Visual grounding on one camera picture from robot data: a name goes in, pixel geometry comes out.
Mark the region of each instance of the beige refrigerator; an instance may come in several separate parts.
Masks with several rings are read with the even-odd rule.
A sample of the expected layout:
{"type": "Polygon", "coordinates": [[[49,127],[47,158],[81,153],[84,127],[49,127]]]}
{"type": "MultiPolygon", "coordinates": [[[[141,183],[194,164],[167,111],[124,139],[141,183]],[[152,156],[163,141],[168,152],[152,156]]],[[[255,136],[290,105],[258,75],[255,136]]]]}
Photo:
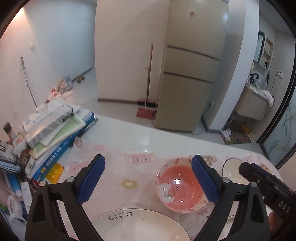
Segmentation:
{"type": "Polygon", "coordinates": [[[228,1],[172,0],[155,127],[194,131],[225,42],[228,1]]]}

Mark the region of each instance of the cartoon print tablecloth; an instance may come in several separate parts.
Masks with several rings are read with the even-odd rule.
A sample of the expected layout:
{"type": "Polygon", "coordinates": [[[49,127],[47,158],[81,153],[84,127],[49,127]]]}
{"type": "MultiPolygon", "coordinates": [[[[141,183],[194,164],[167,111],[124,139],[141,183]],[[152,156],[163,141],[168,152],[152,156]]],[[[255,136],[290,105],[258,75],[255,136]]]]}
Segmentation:
{"type": "MultiPolygon", "coordinates": [[[[98,153],[105,157],[106,168],[90,200],[83,204],[90,221],[114,210],[142,208],[173,218],[186,229],[191,240],[196,237],[214,209],[214,204],[208,202],[202,209],[190,214],[175,213],[167,209],[159,200],[155,185],[158,170],[167,161],[177,158],[190,160],[192,156],[161,156],[156,153],[135,150],[118,150],[76,139],[59,182],[63,182],[69,176],[76,176],[83,167],[88,166],[98,153]]],[[[281,179],[276,168],[259,154],[204,156],[203,158],[209,166],[219,171],[225,160],[230,157],[237,157],[249,163],[254,162],[281,179]]],[[[77,239],[61,204],[60,209],[69,235],[77,239]]]]}

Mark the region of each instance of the blue book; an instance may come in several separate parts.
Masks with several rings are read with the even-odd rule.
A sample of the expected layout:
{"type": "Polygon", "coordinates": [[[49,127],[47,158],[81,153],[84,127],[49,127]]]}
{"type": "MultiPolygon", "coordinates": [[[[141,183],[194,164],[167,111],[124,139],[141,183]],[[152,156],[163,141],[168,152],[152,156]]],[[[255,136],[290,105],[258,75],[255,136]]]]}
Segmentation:
{"type": "Polygon", "coordinates": [[[38,171],[34,174],[33,179],[40,182],[42,181],[48,171],[52,168],[52,166],[58,161],[58,159],[62,156],[62,154],[67,150],[67,148],[73,144],[74,139],[76,136],[80,136],[85,132],[85,130],[88,130],[93,124],[95,123],[95,115],[92,113],[92,115],[85,120],[86,126],[80,129],[79,131],[75,132],[74,134],[70,135],[68,138],[66,138],[54,151],[53,153],[48,157],[48,159],[42,164],[42,166],[38,169],[38,171]]]}

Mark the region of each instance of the refrigerator door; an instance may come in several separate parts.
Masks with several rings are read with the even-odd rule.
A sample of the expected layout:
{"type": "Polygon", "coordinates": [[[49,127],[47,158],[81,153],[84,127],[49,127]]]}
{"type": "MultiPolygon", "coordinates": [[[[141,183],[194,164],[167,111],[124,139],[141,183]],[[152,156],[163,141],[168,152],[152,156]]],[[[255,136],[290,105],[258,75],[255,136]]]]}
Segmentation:
{"type": "Polygon", "coordinates": [[[188,51],[167,48],[164,72],[214,82],[220,62],[188,51]]]}
{"type": "Polygon", "coordinates": [[[209,82],[164,74],[155,127],[194,131],[212,86],[209,82]]]}
{"type": "Polygon", "coordinates": [[[168,46],[221,59],[228,20],[222,0],[172,0],[168,46]]]}

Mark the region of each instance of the screw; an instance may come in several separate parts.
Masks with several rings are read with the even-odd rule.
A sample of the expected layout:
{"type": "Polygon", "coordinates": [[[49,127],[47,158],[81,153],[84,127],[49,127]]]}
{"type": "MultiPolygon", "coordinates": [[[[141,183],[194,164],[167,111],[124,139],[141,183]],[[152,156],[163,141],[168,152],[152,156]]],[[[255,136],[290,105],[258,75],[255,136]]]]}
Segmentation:
{"type": "Polygon", "coordinates": [[[256,182],[251,182],[251,186],[255,188],[255,187],[257,187],[257,183],[256,182]]]}
{"type": "Polygon", "coordinates": [[[39,186],[40,186],[40,187],[43,187],[43,186],[45,186],[45,184],[46,184],[46,181],[41,181],[41,182],[39,183],[39,186]]]}
{"type": "Polygon", "coordinates": [[[230,182],[230,179],[227,178],[227,177],[224,177],[224,178],[222,178],[222,181],[225,182],[225,183],[229,183],[230,182]]]}
{"type": "Polygon", "coordinates": [[[71,183],[71,182],[74,181],[74,179],[75,179],[75,177],[68,177],[68,178],[67,178],[67,182],[68,182],[68,183],[71,183]]]}

